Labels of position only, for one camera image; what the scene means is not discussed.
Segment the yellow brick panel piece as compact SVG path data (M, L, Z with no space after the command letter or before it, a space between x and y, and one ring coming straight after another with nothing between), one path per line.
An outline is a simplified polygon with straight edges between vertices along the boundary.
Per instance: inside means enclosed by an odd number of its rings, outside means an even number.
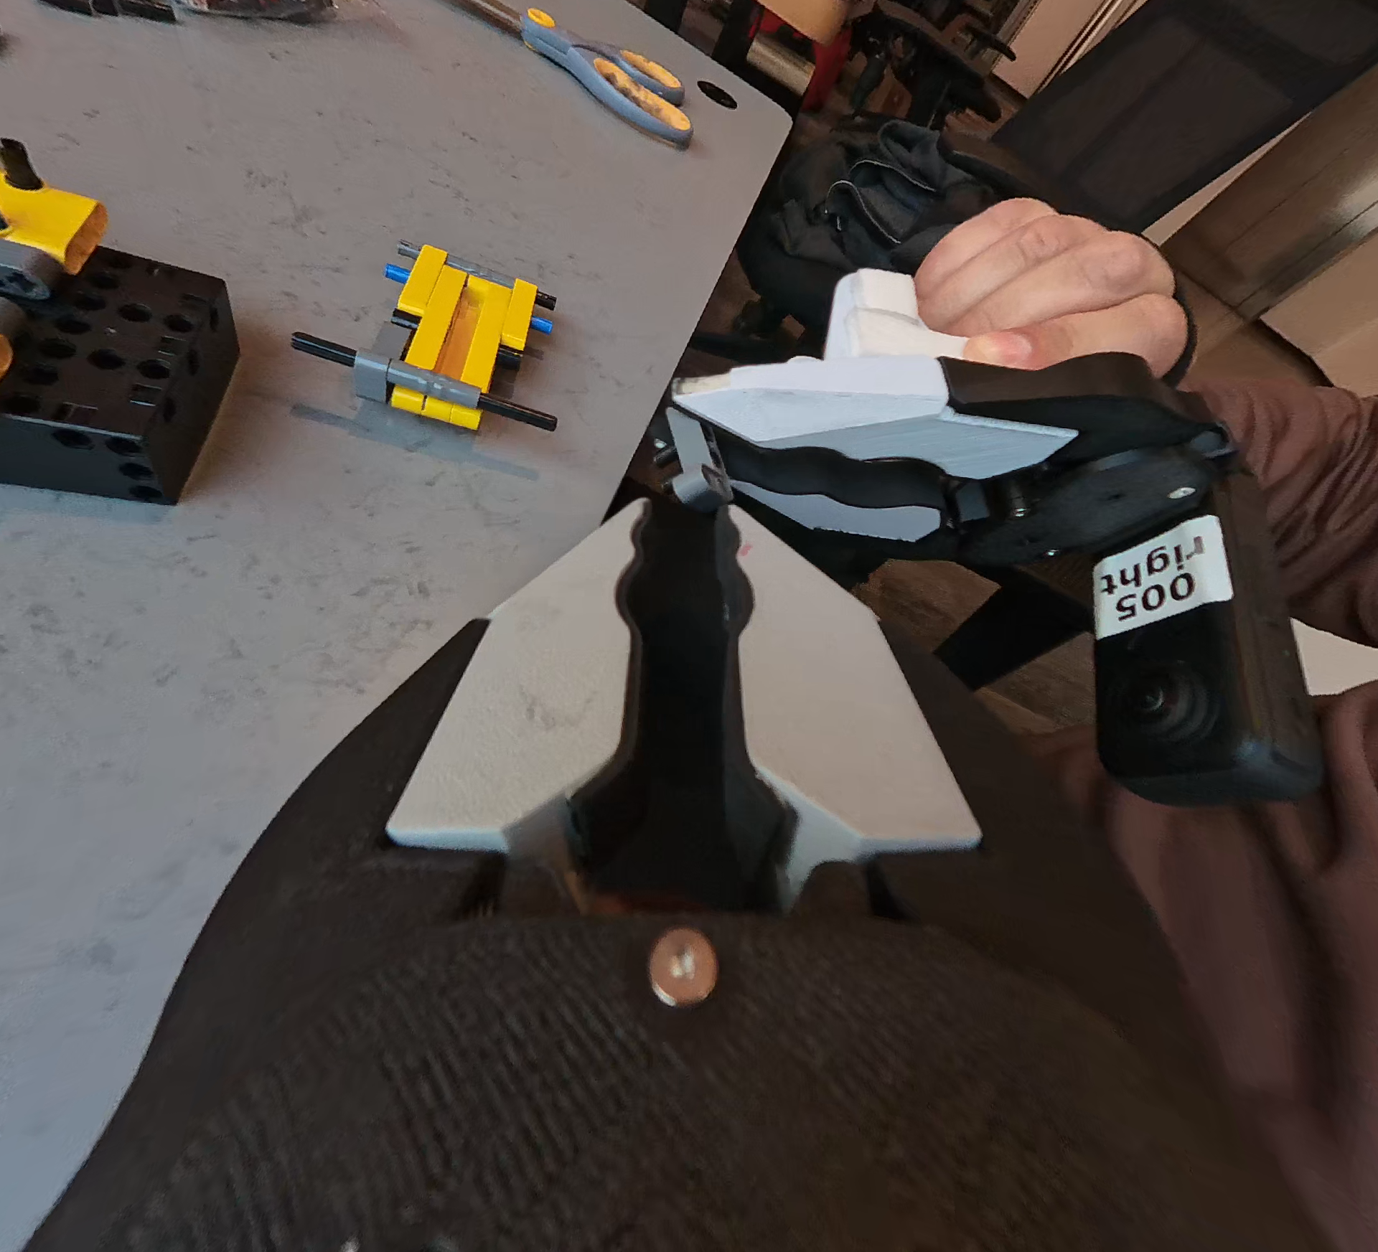
M364 352L473 384L494 397L499 397L495 375L518 371L530 339L553 330L554 296L525 279L462 263L434 245L401 242L387 279L398 286L393 310ZM478 433L485 418L496 417L401 388L390 391L387 403L354 395L469 434Z

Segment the yellow black brick vehicle model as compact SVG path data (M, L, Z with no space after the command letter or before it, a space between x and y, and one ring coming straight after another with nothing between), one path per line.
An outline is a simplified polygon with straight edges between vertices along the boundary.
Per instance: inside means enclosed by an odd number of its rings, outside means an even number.
M2 483L178 504L240 358L227 283L107 245L101 202L2 157Z

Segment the person's right hand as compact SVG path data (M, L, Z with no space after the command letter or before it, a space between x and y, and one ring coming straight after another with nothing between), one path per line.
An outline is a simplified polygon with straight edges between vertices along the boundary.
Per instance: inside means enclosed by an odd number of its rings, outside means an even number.
M954 228L915 289L921 319L963 339L970 362L1042 369L1127 352L1165 378L1193 345L1176 273L1154 244L1032 198Z

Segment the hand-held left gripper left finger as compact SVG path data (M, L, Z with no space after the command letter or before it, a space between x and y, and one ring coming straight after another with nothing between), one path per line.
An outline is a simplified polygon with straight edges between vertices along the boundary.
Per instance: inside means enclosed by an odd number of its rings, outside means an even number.
M623 740L632 659L619 587L649 504L629 504L488 616L388 838L572 863L569 801Z

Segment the grey orange scissors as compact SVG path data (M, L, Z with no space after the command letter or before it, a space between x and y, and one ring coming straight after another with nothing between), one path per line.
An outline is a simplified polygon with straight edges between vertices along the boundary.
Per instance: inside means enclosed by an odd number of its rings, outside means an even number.
M576 79L593 100L651 139L686 150L694 136L680 77L655 59L573 35L543 9L499 0L450 0Z

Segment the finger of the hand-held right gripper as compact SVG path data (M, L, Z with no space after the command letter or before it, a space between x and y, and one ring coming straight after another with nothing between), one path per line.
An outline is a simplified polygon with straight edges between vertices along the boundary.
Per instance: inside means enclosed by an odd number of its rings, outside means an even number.
M854 271L836 284L821 356L739 365L674 384L670 431L678 462L716 467L707 439L713 430L722 449L732 436L766 450L903 457L984 479L1040 465L1075 439L1075 430L1040 421L957 411L939 356L954 354L964 371L964 348L965 341L921 319L912 277Z
M919 545L954 538L941 469L913 459L857 460L818 447L722 452L735 498L817 534Z

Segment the small grey pin beam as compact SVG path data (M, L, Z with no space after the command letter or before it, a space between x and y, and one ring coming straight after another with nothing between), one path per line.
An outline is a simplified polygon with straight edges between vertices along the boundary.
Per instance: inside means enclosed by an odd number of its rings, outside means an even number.
M681 465L678 473L668 476L664 491L684 508L711 515L722 506L732 504L732 485L724 473L713 465Z

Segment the grey desk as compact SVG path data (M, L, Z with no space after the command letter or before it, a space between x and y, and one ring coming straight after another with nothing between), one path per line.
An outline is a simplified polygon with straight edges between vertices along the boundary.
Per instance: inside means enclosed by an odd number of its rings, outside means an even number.
M439 0L296 26L3 0L3 134L113 245L222 277L241 358L180 504L3 502L3 1249L129 1088L188 951L303 779L590 534L788 136L625 0L502 0L644 52L691 146ZM553 336L479 434L354 398L401 241L535 281Z

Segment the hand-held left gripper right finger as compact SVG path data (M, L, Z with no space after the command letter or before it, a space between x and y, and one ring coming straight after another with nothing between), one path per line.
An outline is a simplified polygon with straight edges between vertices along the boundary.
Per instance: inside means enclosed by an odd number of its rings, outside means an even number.
M792 811L782 890L825 863L965 851L981 829L870 610L749 516L726 516L750 592L745 743Z

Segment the black backpack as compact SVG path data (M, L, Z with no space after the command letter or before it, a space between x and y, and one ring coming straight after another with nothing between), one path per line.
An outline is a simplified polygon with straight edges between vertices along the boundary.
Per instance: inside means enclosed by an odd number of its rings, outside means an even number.
M963 222L1020 195L1012 178L954 162L941 133L880 114L794 144L736 245L766 313L794 319L820 352L836 284L859 268L913 276Z

